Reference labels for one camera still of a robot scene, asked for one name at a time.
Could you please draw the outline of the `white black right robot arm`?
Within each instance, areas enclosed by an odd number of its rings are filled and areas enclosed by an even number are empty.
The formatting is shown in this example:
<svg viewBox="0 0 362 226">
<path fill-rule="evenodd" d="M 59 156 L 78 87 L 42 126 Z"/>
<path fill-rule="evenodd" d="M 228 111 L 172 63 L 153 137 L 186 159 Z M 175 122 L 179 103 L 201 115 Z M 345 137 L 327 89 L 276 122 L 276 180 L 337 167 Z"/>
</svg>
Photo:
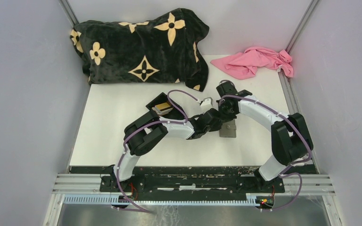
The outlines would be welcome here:
<svg viewBox="0 0 362 226">
<path fill-rule="evenodd" d="M 291 167 L 312 159 L 313 142 L 302 114 L 277 111 L 251 92 L 237 91 L 228 80 L 222 80 L 216 90 L 221 97 L 217 103 L 224 122 L 241 114 L 264 126 L 271 134 L 272 155 L 254 172 L 253 185 L 257 191 L 266 192 L 272 187 L 272 180 L 284 175 Z"/>
</svg>

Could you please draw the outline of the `stack of cards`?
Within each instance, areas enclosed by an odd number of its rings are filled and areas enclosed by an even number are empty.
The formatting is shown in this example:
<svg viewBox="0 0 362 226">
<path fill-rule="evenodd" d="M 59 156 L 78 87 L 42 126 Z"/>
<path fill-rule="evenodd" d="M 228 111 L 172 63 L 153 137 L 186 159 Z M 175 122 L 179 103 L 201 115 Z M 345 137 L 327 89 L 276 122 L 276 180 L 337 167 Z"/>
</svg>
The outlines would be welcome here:
<svg viewBox="0 0 362 226">
<path fill-rule="evenodd" d="M 152 109 L 158 115 L 165 115 L 165 114 L 168 114 L 173 109 L 173 107 L 168 102 L 164 102 L 164 103 L 157 104 L 157 105 L 153 106 Z"/>
</svg>

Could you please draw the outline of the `grey leather card holder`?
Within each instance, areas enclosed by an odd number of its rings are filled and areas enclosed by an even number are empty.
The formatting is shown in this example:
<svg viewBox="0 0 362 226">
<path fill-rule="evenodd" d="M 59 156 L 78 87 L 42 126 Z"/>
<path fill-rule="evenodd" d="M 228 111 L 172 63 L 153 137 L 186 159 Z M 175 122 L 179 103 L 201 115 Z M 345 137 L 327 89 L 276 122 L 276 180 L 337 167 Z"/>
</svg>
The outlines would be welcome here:
<svg viewBox="0 0 362 226">
<path fill-rule="evenodd" d="M 236 138 L 237 127 L 235 121 L 224 123 L 219 130 L 219 136 L 222 138 Z"/>
</svg>

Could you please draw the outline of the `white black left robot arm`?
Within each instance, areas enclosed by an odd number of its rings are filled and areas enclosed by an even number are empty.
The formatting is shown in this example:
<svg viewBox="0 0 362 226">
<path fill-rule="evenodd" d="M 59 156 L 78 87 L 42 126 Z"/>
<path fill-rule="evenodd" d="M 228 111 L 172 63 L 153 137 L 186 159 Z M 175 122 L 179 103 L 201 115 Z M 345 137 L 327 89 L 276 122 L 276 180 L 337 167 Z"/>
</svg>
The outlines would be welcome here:
<svg viewBox="0 0 362 226">
<path fill-rule="evenodd" d="M 123 152 L 113 167 L 111 185 L 125 191 L 139 158 L 150 152 L 163 138 L 199 139 L 223 125 L 220 113 L 211 108 L 187 120 L 168 119 L 150 110 L 124 129 Z"/>
</svg>

